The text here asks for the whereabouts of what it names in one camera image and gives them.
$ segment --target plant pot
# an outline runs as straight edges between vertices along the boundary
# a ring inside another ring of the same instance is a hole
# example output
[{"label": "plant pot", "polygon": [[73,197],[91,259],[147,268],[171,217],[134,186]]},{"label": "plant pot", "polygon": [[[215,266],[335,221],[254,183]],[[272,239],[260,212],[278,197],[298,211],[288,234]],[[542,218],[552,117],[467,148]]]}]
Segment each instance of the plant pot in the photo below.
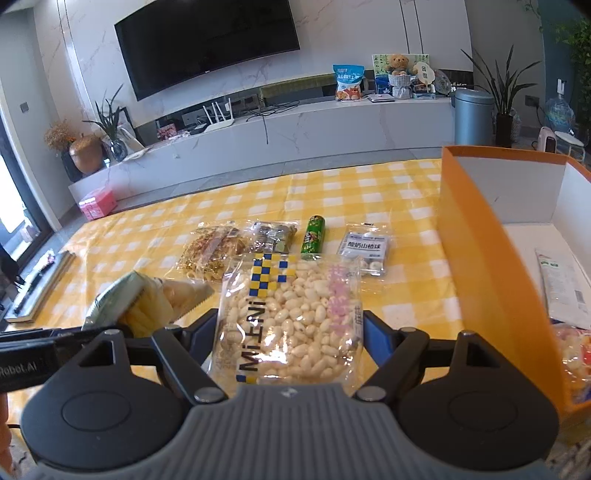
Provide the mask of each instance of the plant pot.
[{"label": "plant pot", "polygon": [[70,155],[76,168],[87,175],[96,172],[104,165],[100,140],[94,135],[76,140],[70,146]]},{"label": "plant pot", "polygon": [[111,140],[111,153],[116,161],[121,162],[127,156],[127,145],[119,138]]},{"label": "plant pot", "polygon": [[64,170],[66,171],[66,174],[68,175],[70,181],[77,182],[78,180],[81,180],[84,175],[80,170],[76,168],[76,165],[72,160],[69,150],[69,148],[66,148],[61,153],[61,162],[64,165]]},{"label": "plant pot", "polygon": [[513,128],[513,117],[511,115],[496,116],[495,145],[497,147],[511,148],[511,129]]}]

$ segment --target pink box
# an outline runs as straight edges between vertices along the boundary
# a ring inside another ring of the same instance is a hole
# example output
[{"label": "pink box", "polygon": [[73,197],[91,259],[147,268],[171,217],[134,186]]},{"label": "pink box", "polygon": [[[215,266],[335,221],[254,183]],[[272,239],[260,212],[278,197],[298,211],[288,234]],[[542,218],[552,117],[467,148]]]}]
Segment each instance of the pink box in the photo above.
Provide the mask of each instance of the pink box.
[{"label": "pink box", "polygon": [[107,216],[116,206],[113,191],[108,188],[93,190],[78,202],[78,207],[89,220]]}]

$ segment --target orange box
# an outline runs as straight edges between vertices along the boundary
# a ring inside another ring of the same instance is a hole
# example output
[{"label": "orange box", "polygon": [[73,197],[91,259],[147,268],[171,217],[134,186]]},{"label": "orange box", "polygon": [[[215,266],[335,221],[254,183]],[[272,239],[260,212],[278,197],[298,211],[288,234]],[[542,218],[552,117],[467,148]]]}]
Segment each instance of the orange box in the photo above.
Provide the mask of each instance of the orange box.
[{"label": "orange box", "polygon": [[591,174],[570,157],[443,148],[438,229],[466,329],[480,333],[578,423],[535,248],[571,255],[591,307]]}]

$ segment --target glass vase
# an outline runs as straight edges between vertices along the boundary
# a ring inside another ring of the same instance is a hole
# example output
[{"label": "glass vase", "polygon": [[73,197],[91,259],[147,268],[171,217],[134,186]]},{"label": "glass vase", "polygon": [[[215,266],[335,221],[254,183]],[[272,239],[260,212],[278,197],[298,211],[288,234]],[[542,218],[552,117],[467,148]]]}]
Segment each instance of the glass vase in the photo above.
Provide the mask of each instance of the glass vase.
[{"label": "glass vase", "polygon": [[111,153],[115,161],[121,162],[127,156],[127,145],[119,138],[111,140]]}]

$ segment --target green snack package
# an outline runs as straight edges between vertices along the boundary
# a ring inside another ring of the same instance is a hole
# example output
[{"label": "green snack package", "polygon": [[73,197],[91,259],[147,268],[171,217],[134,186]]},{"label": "green snack package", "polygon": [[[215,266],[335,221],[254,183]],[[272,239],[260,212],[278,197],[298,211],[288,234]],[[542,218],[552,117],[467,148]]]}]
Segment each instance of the green snack package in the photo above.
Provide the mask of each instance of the green snack package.
[{"label": "green snack package", "polygon": [[301,244],[301,253],[319,254],[322,250],[324,241],[324,218],[320,215],[314,215],[308,222],[304,241]]}]

